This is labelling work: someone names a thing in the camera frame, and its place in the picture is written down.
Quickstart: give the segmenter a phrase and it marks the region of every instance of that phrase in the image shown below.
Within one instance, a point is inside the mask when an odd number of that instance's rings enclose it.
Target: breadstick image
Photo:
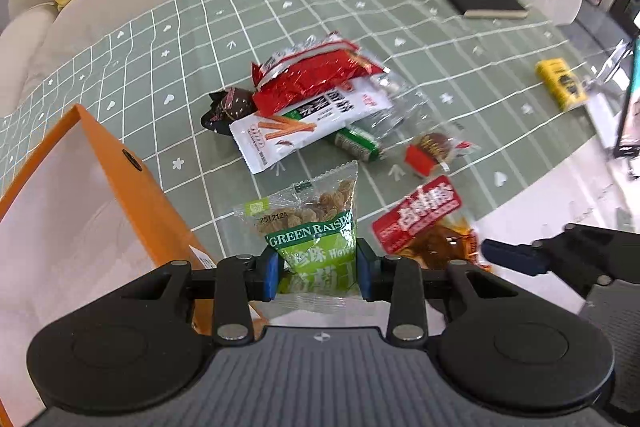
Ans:
[[[274,138],[282,138],[283,136],[288,136],[289,134],[293,134],[295,132],[300,131],[313,131],[313,129],[300,129],[299,127],[293,127],[289,129],[284,129],[277,132],[270,132],[264,135],[265,140],[273,140]]]
[[[284,123],[271,123],[271,122],[258,122],[258,127],[261,127],[262,129],[278,129],[278,130],[284,130],[289,128],[289,126],[287,126]]]

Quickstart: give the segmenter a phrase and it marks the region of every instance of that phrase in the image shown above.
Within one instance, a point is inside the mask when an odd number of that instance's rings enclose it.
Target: white grid line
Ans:
[[[129,22],[129,35],[131,35],[131,22]],[[124,100],[125,95],[127,94],[127,61],[129,60],[129,55],[133,51],[133,39],[131,39],[131,47],[129,49],[129,53],[124,57],[124,74],[123,74],[123,84],[122,84],[122,137],[120,140],[124,143]]]
[[[207,16],[207,8],[206,6],[204,6],[204,2],[202,0],[200,0],[200,3],[202,4],[202,10],[204,12],[204,22],[205,25],[207,27],[207,33],[209,35],[209,42],[211,44],[211,51],[213,51],[213,58],[216,61],[216,66],[218,67],[218,74],[220,76],[220,83],[222,83],[222,89],[225,89],[225,79],[222,78],[222,70],[220,69],[220,61],[218,60],[218,54],[216,53],[216,47],[213,45],[213,39],[211,38],[211,29],[209,28],[209,16]],[[187,77],[184,76],[184,70],[182,70],[182,76],[184,77],[184,81],[186,82]]]
[[[151,22],[154,24],[154,38],[151,41],[151,45],[149,46],[149,81],[151,82],[151,92],[154,90],[154,55],[152,53],[154,41],[156,40],[156,20],[154,17],[153,10],[151,11]],[[122,121],[124,121],[124,109],[122,110]],[[156,121],[156,104],[154,103],[154,97],[151,97],[151,121]],[[158,185],[160,185],[160,189],[164,190],[162,187],[162,171],[160,170],[160,155],[158,154],[158,133],[156,133],[156,125],[154,124],[154,146],[156,150],[156,165],[158,166]]]
[[[525,34],[522,35],[523,39],[527,39],[527,36]],[[509,42],[508,39],[502,37],[502,40],[505,42],[505,44],[510,48],[510,49],[514,49],[513,45],[511,44],[511,42]],[[585,65],[585,62],[582,62],[581,64],[579,64],[578,66],[576,66],[575,68],[572,68],[572,70],[575,70],[577,68],[582,67],[583,65]],[[509,70],[509,72],[511,73],[511,75],[513,76],[513,78],[516,79],[516,81],[518,81],[517,79],[517,75],[513,73],[513,71]],[[540,111],[540,113],[542,113],[542,115],[544,115],[545,118],[549,118],[548,112],[544,109],[544,107],[542,106],[542,104],[540,104],[540,102],[531,95],[527,95],[527,98],[538,108],[538,110]],[[555,141],[555,138],[553,136],[553,133],[551,133],[548,128],[545,129],[547,136],[552,140]],[[606,225],[606,221],[604,220],[604,218],[602,217],[602,214],[600,213],[600,211],[598,210],[598,206],[596,204],[596,201],[593,199],[593,197],[591,196],[591,193],[588,191],[587,189],[587,185],[585,183],[585,181],[582,179],[582,176],[580,174],[580,169],[576,168],[574,165],[574,161],[571,158],[571,155],[567,156],[567,160],[568,160],[568,167],[570,168],[570,170],[574,173],[574,177],[575,180],[577,181],[577,183],[580,185],[580,189],[582,190],[582,193],[585,195],[585,198],[588,200],[589,205],[591,206],[591,208],[593,209],[593,216],[596,219],[596,221],[598,222],[598,224],[601,227],[604,227]]]
[[[246,41],[249,44],[249,47],[251,48],[252,53],[254,54],[255,61],[256,61],[256,63],[259,64],[260,63],[260,59],[258,58],[258,55],[255,52],[254,45],[251,44],[251,39],[249,38],[249,34],[246,32],[246,28],[242,24],[242,19],[240,18],[240,15],[238,14],[238,9],[236,8],[236,3],[234,3],[234,0],[229,0],[229,2],[231,3],[231,6],[233,7],[234,11],[236,12],[236,16],[238,17],[238,22],[242,26],[242,32],[244,33],[244,37],[246,38]],[[260,188],[258,187],[258,182],[255,180],[254,174],[252,172],[250,174],[251,174],[251,179],[254,182],[255,192],[256,192],[256,194],[258,194],[258,199],[260,199],[262,197],[262,195],[260,195]]]
[[[338,1],[338,3],[340,3],[341,6],[347,10],[347,12],[349,11],[349,9],[346,7],[346,5],[343,2],[341,2],[340,0],[336,0],[336,1]],[[322,18],[318,15],[318,12],[316,12],[316,10],[314,10],[311,6],[308,7],[308,10],[312,13],[312,15],[316,18],[316,20],[318,20],[318,22],[322,26],[322,29],[324,29],[324,31],[329,33],[330,32],[329,28],[322,21]],[[362,25],[362,27],[365,28],[364,25],[362,24],[362,20],[359,20],[359,21],[360,21],[360,25]],[[302,160],[302,154],[300,154],[300,151],[298,151],[298,156]],[[364,172],[365,176],[367,177],[367,180],[369,181],[369,184],[371,185],[371,188],[372,188],[374,194],[378,198],[378,201],[380,202],[380,204],[382,205],[383,208],[386,208],[385,199],[382,197],[382,193],[380,192],[380,189],[378,188],[378,186],[376,185],[375,181],[373,180],[373,177],[371,176],[371,174],[369,172],[369,169],[367,169],[367,166],[364,165],[364,163],[360,164],[360,169]]]
[[[347,8],[347,7],[346,7],[342,2],[340,2],[340,4],[342,4],[342,6],[343,6],[343,7],[345,7],[346,9],[348,9],[348,8]],[[360,25],[362,26],[362,28],[363,28],[365,31],[367,31],[367,32],[371,33],[370,29],[369,29],[369,28],[364,24],[364,22],[362,21],[362,19],[360,19],[360,17],[358,16],[358,13],[357,13],[357,12],[353,12],[353,15],[354,15],[354,17],[358,20],[358,22],[360,23]],[[396,24],[400,24],[400,25],[402,25],[402,23],[401,23],[398,19],[396,19]],[[382,49],[383,49],[383,50],[384,50],[388,55],[391,55],[391,54],[392,54],[391,50],[390,50],[390,49],[385,45],[385,43],[384,43],[383,41],[381,41],[381,40],[380,40],[380,39],[378,39],[378,38],[375,38],[375,39],[376,39],[376,41],[378,42],[378,44],[380,45],[380,47],[381,47],[381,48],[382,48]],[[402,64],[398,64],[398,67],[399,67],[399,69],[401,69],[401,70],[403,70],[403,71],[404,71],[404,74],[405,74],[405,75],[407,75],[407,77],[408,77],[408,78],[409,78],[409,79],[410,79],[414,84],[417,84],[417,81],[415,80],[415,78],[413,77],[413,75],[410,73],[410,71],[408,71],[408,70],[407,70],[407,69],[406,69]],[[437,115],[438,119],[442,121],[442,120],[443,120],[443,118],[442,118],[442,114],[439,112],[439,110],[437,109],[437,107],[433,104],[433,102],[431,102],[431,100],[430,100],[429,98],[428,98],[427,100],[428,100],[428,103],[429,103],[429,105],[430,105],[430,107],[431,107],[431,110],[432,110],[432,111]],[[476,177],[478,178],[478,183],[479,183],[479,185],[482,185],[482,180],[481,180],[481,178],[480,178],[479,174],[477,174],[477,176],[476,176]],[[380,191],[379,191],[379,190],[377,190],[377,187],[373,187],[373,189],[374,189],[374,191],[376,192],[377,197],[379,197],[379,199],[382,199],[382,195],[380,195]],[[492,207],[495,209],[495,208],[497,208],[497,205],[495,204],[495,201],[492,201],[492,199],[490,200],[490,203],[492,204]]]
[[[175,12],[176,14],[178,13],[178,2],[177,0],[174,0],[175,3]],[[178,14],[178,35],[180,34],[180,15]],[[195,153],[196,153],[196,161],[198,162],[198,170],[200,171],[200,176],[202,178],[202,188],[204,190],[204,195],[205,198],[207,200],[207,206],[209,207],[209,213],[211,215],[211,219],[215,218],[215,215],[213,214],[213,207],[211,206],[211,199],[209,196],[209,191],[207,190],[207,182],[204,179],[204,174],[202,172],[202,162],[200,161],[200,152],[198,151],[198,144],[196,142],[196,137],[195,137],[195,133],[194,133],[194,128],[193,128],[193,120],[191,120],[191,108],[189,107],[189,95],[187,93],[187,83],[184,81],[184,65],[182,63],[182,47],[180,44],[180,39],[178,39],[178,52],[180,53],[180,68],[182,70],[182,86],[184,87],[184,98],[185,100],[187,100],[187,112],[188,112],[188,117],[189,117],[189,126],[191,127],[191,140],[193,141],[193,148],[195,149]],[[160,155],[158,155],[158,168],[159,167],[159,162],[160,162]],[[226,253],[225,253],[225,247],[222,245],[222,241],[220,240],[220,232],[218,231],[218,226],[214,223],[214,228],[216,229],[216,234],[218,235],[218,241],[220,242],[220,248],[222,249],[222,255],[224,257],[226,257]]]
[[[109,62],[107,62],[104,65],[104,68],[102,68],[102,81],[100,83],[100,94],[98,95],[98,115],[95,120],[99,120],[100,115],[102,113],[100,110],[102,108],[102,88],[104,87],[104,72],[107,70],[112,60],[113,60],[113,49],[111,47],[111,34],[109,34]]]
[[[372,0],[375,4],[378,4],[380,6],[380,3],[378,3],[377,0]],[[417,9],[420,11],[422,10],[422,6],[417,6]],[[391,18],[392,20],[394,20],[397,24],[401,24],[401,22],[391,13],[388,14],[389,18]],[[440,30],[447,36],[451,37],[451,35],[449,34],[449,32],[446,31],[446,28],[443,27],[441,24],[438,23],[438,21],[436,21],[436,24],[440,27]],[[418,44],[420,44],[420,39],[411,31],[408,31],[407,34]],[[430,56],[431,61],[433,62],[433,64],[440,70],[441,73],[443,74],[447,74],[447,71],[442,67],[442,65],[440,64],[440,62],[436,59],[436,57],[434,57],[433,54],[431,54],[430,50],[427,50],[426,53]],[[451,87],[457,92],[458,96],[460,97],[460,99],[463,100],[463,102],[465,102],[465,104],[468,106],[468,108],[470,110],[473,110],[473,104],[471,103],[471,101],[466,97],[466,94],[459,88],[459,86],[453,82],[450,82]],[[480,125],[484,128],[484,131],[487,133],[487,135],[491,138],[491,140],[498,146],[500,147],[500,140],[498,140],[497,136],[495,136],[495,133],[491,130],[491,128],[489,127],[489,125],[486,123],[486,121],[484,120],[484,118],[482,118],[479,113],[475,114],[475,117],[478,119],[478,122],[480,123]],[[522,186],[522,188],[527,188],[529,185],[527,184],[526,180],[524,179],[524,176],[521,174],[520,170],[516,167],[516,164],[513,162],[513,160],[509,157],[509,155],[507,153],[503,153],[503,157],[504,159],[507,161],[508,165],[510,166],[510,168],[513,170],[514,174],[516,175],[516,178],[518,179],[518,181],[520,182],[520,185]],[[482,190],[485,192],[485,195],[490,197],[490,202],[492,204],[492,206],[495,208],[497,208],[496,202],[494,200],[494,198],[492,197],[491,193],[489,192],[488,188],[486,187],[486,184],[484,183],[484,180],[482,179],[481,176],[476,176],[479,182],[479,185],[481,186]]]
[[[267,6],[269,7],[269,11],[271,12],[271,14],[273,15],[274,19],[276,19],[276,22],[278,23],[278,26],[280,26],[280,29],[283,31],[283,33],[286,35],[287,39],[289,39],[289,43],[291,45],[294,45],[295,42],[294,40],[291,38],[291,35],[289,34],[289,32],[287,32],[287,29],[282,25],[282,21],[280,20],[280,17],[278,17],[278,15],[276,14],[276,12],[273,10],[273,7],[271,7],[271,4],[269,4],[267,2],[267,0],[264,0],[267,4]],[[305,171],[305,174],[307,176],[308,179],[313,178],[313,176],[311,175],[311,171],[309,170],[309,167],[306,165],[305,159],[303,158],[302,154],[300,153],[300,150],[296,150],[296,156],[298,157],[298,160],[300,161],[300,165],[302,165],[303,170]]]

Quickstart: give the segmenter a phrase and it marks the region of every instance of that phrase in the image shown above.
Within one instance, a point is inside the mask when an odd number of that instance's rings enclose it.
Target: chocolate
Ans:
[[[205,129],[230,136],[229,125],[232,122],[256,111],[252,96],[251,91],[240,87],[210,93],[211,109],[202,115],[200,123]]]
[[[451,152],[449,137],[439,132],[430,132],[420,136],[416,145],[438,162],[446,160]]]

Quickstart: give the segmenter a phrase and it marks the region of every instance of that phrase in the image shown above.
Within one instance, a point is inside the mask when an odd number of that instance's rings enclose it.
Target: green raisin bag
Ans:
[[[357,176],[353,161],[236,207],[286,261],[280,293],[344,295],[354,286]]]

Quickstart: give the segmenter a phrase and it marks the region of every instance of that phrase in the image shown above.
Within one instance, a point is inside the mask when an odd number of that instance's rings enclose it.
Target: screw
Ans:
[[[393,330],[394,337],[401,341],[418,341],[424,336],[424,330],[413,324],[400,324]]]
[[[226,341],[241,341],[249,334],[242,324],[224,324],[218,328],[218,336]]]
[[[609,286],[613,282],[613,279],[608,275],[599,275],[596,279],[596,283],[600,286]]]

